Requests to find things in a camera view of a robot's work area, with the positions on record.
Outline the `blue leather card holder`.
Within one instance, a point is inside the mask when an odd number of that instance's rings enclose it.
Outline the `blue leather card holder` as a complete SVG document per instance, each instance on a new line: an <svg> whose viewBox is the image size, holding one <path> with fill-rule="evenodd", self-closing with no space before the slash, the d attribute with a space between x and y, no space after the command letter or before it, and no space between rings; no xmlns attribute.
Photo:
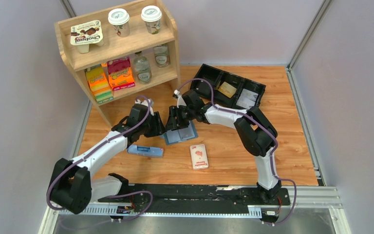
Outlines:
<svg viewBox="0 0 374 234"><path fill-rule="evenodd" d="M181 143L197 137L198 134L193 121L189 122L187 128L171 130L163 134L163 139L165 140L166 145Z"/></svg>

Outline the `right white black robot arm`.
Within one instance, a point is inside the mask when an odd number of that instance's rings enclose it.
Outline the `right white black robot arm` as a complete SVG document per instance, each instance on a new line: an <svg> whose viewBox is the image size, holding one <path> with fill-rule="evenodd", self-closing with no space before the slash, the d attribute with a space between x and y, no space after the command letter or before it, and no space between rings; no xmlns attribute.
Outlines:
<svg viewBox="0 0 374 234"><path fill-rule="evenodd" d="M255 158L257 185L261 187L258 191L260 201L271 204L277 199L277 191L281 188L281 182L274 173L278 133L258 107L240 110L224 108L212 102L204 103L193 90L184 94L175 90L173 97L177 99L177 104L169 107L167 131L187 128L192 120L235 129L244 148Z"/></svg>

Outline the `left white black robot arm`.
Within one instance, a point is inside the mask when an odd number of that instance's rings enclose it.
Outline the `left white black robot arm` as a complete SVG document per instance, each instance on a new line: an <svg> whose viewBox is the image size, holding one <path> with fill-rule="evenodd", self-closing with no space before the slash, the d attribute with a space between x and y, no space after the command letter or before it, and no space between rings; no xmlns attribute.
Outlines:
<svg viewBox="0 0 374 234"><path fill-rule="evenodd" d="M137 100L124 117L99 143L78 157L61 158L54 166L46 201L53 210L81 213L89 203L112 196L117 202L128 199L129 188L123 178L111 174L93 180L94 174L116 154L128 149L140 136L155 137L164 133L159 113L152 110L152 100Z"/></svg>

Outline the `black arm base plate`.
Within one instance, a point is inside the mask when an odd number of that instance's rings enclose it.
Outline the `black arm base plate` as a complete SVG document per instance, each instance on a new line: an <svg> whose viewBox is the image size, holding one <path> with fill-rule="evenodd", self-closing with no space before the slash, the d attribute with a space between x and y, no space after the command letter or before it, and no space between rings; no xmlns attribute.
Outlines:
<svg viewBox="0 0 374 234"><path fill-rule="evenodd" d="M270 199L263 198L257 187L227 185L133 184L119 191L119 195L128 193L132 195L121 201L132 202L136 211L150 205L149 213L244 214L249 205L291 205L285 188Z"/></svg>

